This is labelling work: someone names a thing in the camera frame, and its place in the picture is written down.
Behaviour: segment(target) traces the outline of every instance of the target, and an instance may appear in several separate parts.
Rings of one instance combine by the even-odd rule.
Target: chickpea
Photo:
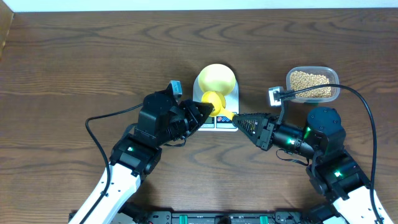
[[[293,90],[302,90],[311,86],[329,84],[330,80],[324,75],[308,74],[301,71],[294,71],[290,74],[290,85]],[[328,98],[331,97],[331,87],[317,88],[297,94],[306,98]]]

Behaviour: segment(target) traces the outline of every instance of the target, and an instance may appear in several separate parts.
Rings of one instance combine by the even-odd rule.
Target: green led light
[[[306,139],[308,137],[308,135],[310,134],[311,128],[307,127],[305,134],[304,134],[304,139]]]
[[[295,143],[295,141],[293,139],[288,139],[287,140],[287,144],[294,144],[294,143]]]
[[[335,176],[336,176],[336,177],[342,177],[342,176],[343,176],[343,174],[341,174],[341,172],[340,172],[340,171],[336,171],[336,172],[335,172]]]

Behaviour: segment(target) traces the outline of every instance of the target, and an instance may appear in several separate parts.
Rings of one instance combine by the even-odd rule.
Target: yellow cup
[[[201,101],[204,103],[211,103],[214,106],[213,112],[211,112],[210,116],[217,116],[222,114],[232,120],[234,113],[225,109],[226,102],[225,97],[218,91],[207,91],[203,94]]]
[[[236,85],[236,78],[230,68],[222,64],[205,67],[199,74],[198,84],[202,92],[218,91],[223,96],[232,92]]]

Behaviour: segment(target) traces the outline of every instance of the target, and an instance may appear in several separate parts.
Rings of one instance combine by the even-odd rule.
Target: white wall
[[[398,7],[398,0],[3,0],[14,12]]]

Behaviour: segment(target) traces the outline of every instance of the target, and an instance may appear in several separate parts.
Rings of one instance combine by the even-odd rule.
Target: wood grain
[[[240,110],[277,112],[267,89],[301,65],[324,65],[368,100],[378,134],[376,189],[398,222],[398,10],[251,10],[27,13],[15,16],[0,63],[0,223],[66,223],[104,164],[89,116],[140,103],[170,80],[184,98],[210,63],[234,68]],[[351,93],[338,110],[346,145],[369,175],[371,130]],[[303,125],[311,105],[291,104]],[[109,155],[137,111],[95,121]],[[162,160],[133,201],[174,210],[310,208],[318,196],[303,167],[240,133],[197,133]]]

